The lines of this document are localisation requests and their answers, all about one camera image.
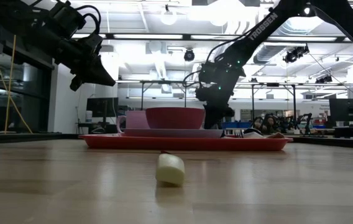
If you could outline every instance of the monitor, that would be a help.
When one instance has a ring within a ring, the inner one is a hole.
[[[106,107],[106,117],[116,117],[119,98],[88,98],[87,111],[92,111],[93,118],[103,118]]]
[[[329,99],[331,120],[353,121],[353,99]]]

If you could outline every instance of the ceiling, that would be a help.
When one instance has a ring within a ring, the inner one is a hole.
[[[237,0],[218,0],[209,6],[191,6],[191,0],[178,2],[161,1],[71,1],[73,7],[90,4],[101,11],[101,33],[166,33],[166,34],[240,34],[248,27],[254,26],[260,18],[268,13],[269,4],[260,7],[244,7]],[[168,3],[171,12],[165,12]],[[38,7],[50,9],[52,1],[43,1]],[[82,14],[92,12],[92,9],[81,10]],[[314,23],[316,19],[305,19],[296,22],[298,28]],[[88,21],[79,33],[89,33],[94,30],[94,23]],[[327,36],[343,35],[335,26],[319,22],[307,35]],[[119,74],[123,79],[145,79],[150,71],[156,71],[158,57],[148,52],[146,40],[106,40],[104,45],[112,45],[120,56]],[[165,51],[161,58],[167,71],[181,71],[181,74],[192,72],[198,64],[204,62],[210,50],[219,42],[209,41],[171,41],[163,40],[162,45],[179,47],[182,50]],[[347,69],[353,66],[353,44],[308,44],[311,55],[305,55],[288,66],[282,60],[284,52],[274,56],[266,65],[253,65],[252,61],[244,67],[248,78],[257,77],[260,82],[311,82],[316,77],[332,72],[344,80]],[[193,62],[183,59],[186,49],[193,49],[196,58]]]

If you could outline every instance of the glass window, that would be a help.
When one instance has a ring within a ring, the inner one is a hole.
[[[0,55],[0,67],[7,86],[9,85],[11,60],[12,57],[9,55]],[[42,69],[38,69],[28,63],[17,63],[17,61],[15,62],[14,70],[12,73],[11,89],[26,91],[38,95],[48,95],[50,89],[48,72]]]
[[[33,132],[46,131],[48,123],[48,103],[39,98],[25,96],[11,92],[11,97],[22,114],[23,119]],[[0,131],[5,128],[8,94],[0,89]],[[10,102],[8,131],[17,133],[28,133],[12,102]]]

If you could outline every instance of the mug handle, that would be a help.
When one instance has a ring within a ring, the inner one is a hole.
[[[127,120],[127,117],[126,117],[126,116],[118,116],[118,117],[117,117],[116,126],[117,126],[117,132],[118,132],[119,134],[124,134],[124,132],[121,131],[121,129],[120,129],[120,125],[121,125],[121,123],[123,123],[125,120]]]

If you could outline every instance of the pink mug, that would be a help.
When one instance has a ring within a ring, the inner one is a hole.
[[[127,111],[125,116],[119,116],[117,118],[117,131],[119,133],[124,133],[120,129],[121,123],[127,122],[126,128],[136,128],[136,129],[150,129],[147,124],[146,111]]]

